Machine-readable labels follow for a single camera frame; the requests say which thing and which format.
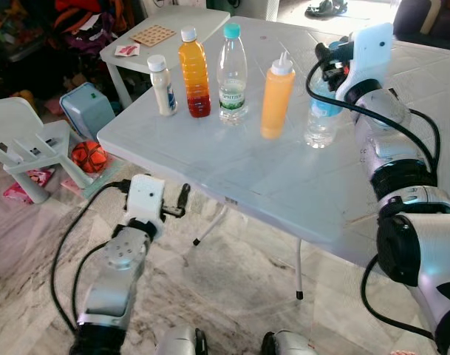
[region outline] marble floor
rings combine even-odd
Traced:
[[[115,180],[141,169],[126,164]],[[58,168],[47,185],[51,198],[25,206],[4,199],[13,183],[0,165],[0,354],[68,354],[72,343],[52,304],[48,275],[59,238],[85,201],[59,187]],[[167,181],[166,201],[180,186]],[[124,197],[104,192],[71,234],[61,254],[57,289],[69,308],[76,265],[93,246],[109,239]],[[286,328],[305,335],[321,355],[389,354],[396,349],[436,354],[424,338],[372,318],[358,296],[362,268],[303,243],[304,299],[295,299],[294,244],[288,234],[229,211],[198,247],[192,240],[220,206],[193,191],[187,215],[169,219],[153,244],[137,286],[134,316],[123,354],[152,354],[164,332],[183,323],[203,329],[213,355],[258,354],[267,331]],[[98,271],[99,258],[86,263],[79,299]],[[382,276],[369,281],[376,309],[420,325],[409,292]]]
[[[347,13],[331,18],[308,18],[305,10],[308,5],[319,0],[280,0],[277,21],[311,27],[326,33],[348,36],[352,31],[371,24],[392,22],[395,13],[390,2],[347,0]]]

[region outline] white plastic chair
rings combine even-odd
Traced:
[[[7,147],[6,153],[0,149],[0,162],[34,203],[44,202],[49,194],[30,179],[28,170],[59,163],[81,189],[92,183],[67,156],[70,138],[77,140],[78,135],[66,121],[44,125],[23,98],[0,100],[0,143]],[[52,146],[46,143],[49,139]]]

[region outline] white bottle cap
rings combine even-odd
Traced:
[[[185,26],[181,29],[180,34],[182,35],[182,41],[192,42],[197,39],[197,31],[193,26]]]
[[[148,58],[148,67],[152,72],[162,72],[166,66],[166,59],[163,55],[155,54]]]
[[[270,71],[274,75],[288,75],[292,72],[292,61],[287,60],[287,51],[281,54],[281,58],[272,63]]]

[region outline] black cable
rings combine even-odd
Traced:
[[[404,134],[412,142],[414,142],[418,146],[418,148],[420,148],[420,150],[423,152],[423,154],[426,156],[426,159],[429,162],[430,172],[434,175],[435,180],[437,180],[437,164],[435,164],[435,161],[434,161],[434,158],[432,157],[432,154],[430,153],[430,151],[426,147],[426,145],[419,139],[419,137],[414,135],[407,128],[405,128],[404,126],[398,124],[397,122],[394,122],[393,120],[391,120],[391,119],[389,119],[387,117],[384,117],[384,116],[382,116],[382,115],[380,115],[380,114],[378,114],[378,113],[376,113],[374,111],[371,111],[370,109],[364,109],[363,107],[359,107],[359,106],[356,106],[356,105],[353,105],[353,104],[349,104],[349,103],[347,103],[345,101],[335,100],[333,98],[326,98],[326,97],[321,96],[321,95],[315,93],[314,91],[312,91],[312,89],[310,88],[310,82],[312,80],[312,77],[315,74],[316,70],[320,67],[320,65],[322,65],[327,60],[328,60],[328,58],[323,58],[323,59],[319,60],[318,63],[315,64],[313,66],[313,68],[310,70],[310,72],[308,73],[307,81],[305,82],[305,88],[307,89],[308,95],[310,95],[312,98],[314,98],[316,100],[323,101],[323,102],[326,102],[328,104],[332,104],[332,105],[335,105],[335,106],[343,107],[345,109],[350,109],[352,111],[359,112],[362,115],[366,115],[366,116],[369,116],[371,118],[374,118],[374,119],[376,119],[376,120],[378,120],[380,122],[383,122],[387,126],[390,126],[393,129],[396,129],[400,133]]]
[[[438,169],[438,164],[440,162],[440,152],[441,152],[440,130],[438,129],[437,124],[428,115],[425,115],[423,112],[417,111],[416,109],[410,109],[410,113],[424,119],[433,130],[433,135],[434,135],[433,161],[434,161],[434,168],[436,171]]]
[[[55,307],[57,308],[59,314],[61,315],[62,319],[66,323],[69,330],[72,332],[72,334],[75,335],[76,328],[74,326],[74,323],[72,323],[69,319],[69,316],[65,313],[64,309],[62,308],[61,303],[59,302],[59,299],[57,297],[57,291],[55,290],[55,273],[57,269],[58,259],[61,255],[62,246],[64,246],[65,241],[67,240],[67,237],[69,236],[69,233],[74,229],[74,227],[77,225],[78,221],[83,217],[86,210],[92,205],[93,201],[98,197],[99,194],[101,194],[103,191],[108,189],[109,187],[116,187],[119,190],[121,190],[123,193],[128,192],[129,186],[131,185],[130,180],[122,180],[121,182],[114,182],[114,183],[107,183],[106,185],[102,186],[90,199],[90,201],[85,205],[85,207],[82,208],[78,216],[73,220],[72,223],[70,223],[69,228],[65,231],[64,235],[61,238],[61,241],[59,243],[59,246],[57,247],[57,251],[55,252],[54,260],[52,261],[52,266],[50,269],[50,295],[52,297],[52,301],[55,304]]]
[[[361,299],[363,300],[364,307],[371,313],[374,317],[376,317],[378,320],[387,323],[389,325],[392,325],[393,327],[403,329],[405,331],[410,331],[412,333],[421,335],[422,337],[428,338],[430,340],[433,340],[433,335],[429,331],[426,331],[425,329],[414,327],[413,325],[398,322],[397,320],[393,320],[390,318],[387,318],[383,316],[382,314],[379,314],[377,311],[374,310],[374,308],[371,307],[367,300],[366,295],[366,286],[367,286],[367,279],[369,278],[369,274],[371,273],[371,270],[374,268],[375,264],[378,263],[378,255],[376,254],[372,260],[369,262],[369,264],[366,267],[366,270],[364,271],[363,279],[361,281]]]
[[[72,302],[72,314],[74,316],[74,319],[78,319],[78,312],[77,312],[77,287],[78,287],[78,280],[80,279],[80,274],[82,272],[82,268],[86,260],[97,250],[102,249],[108,242],[101,243],[100,245],[94,247],[92,250],[90,250],[88,253],[85,254],[85,256],[80,261],[80,264],[78,264],[77,271],[75,272],[74,277],[74,284],[72,287],[72,296],[71,302]]]

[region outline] orange juice bottle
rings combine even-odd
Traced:
[[[261,135],[264,138],[278,138],[282,133],[285,113],[296,78],[292,66],[292,61],[287,60],[287,52],[283,52],[281,58],[274,61],[267,71],[261,116]]]
[[[195,27],[184,27],[181,34],[183,44],[179,48],[179,57],[187,92],[188,111],[192,117],[206,117],[210,115],[211,107],[205,51],[202,44],[197,42]]]

